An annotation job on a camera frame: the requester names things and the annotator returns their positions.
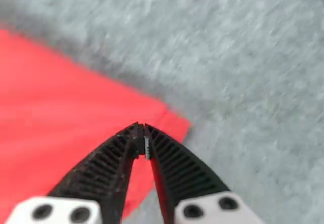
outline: gray carpet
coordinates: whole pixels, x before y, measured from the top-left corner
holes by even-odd
[[[0,22],[190,118],[266,223],[324,223],[324,0],[0,0]],[[125,223],[162,223],[156,193]]]

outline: bolt hole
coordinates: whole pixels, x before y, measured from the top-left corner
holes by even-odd
[[[71,214],[71,221],[73,223],[85,223],[90,216],[89,209],[85,207],[80,207],[78,209],[75,209]]]
[[[219,200],[219,205],[223,210],[236,210],[238,209],[238,203],[236,200],[230,197],[224,197]]]
[[[41,205],[33,212],[32,218],[34,220],[44,220],[51,215],[52,209],[51,205]]]
[[[183,214],[186,218],[199,218],[204,213],[199,206],[196,205],[188,205],[184,208]]]

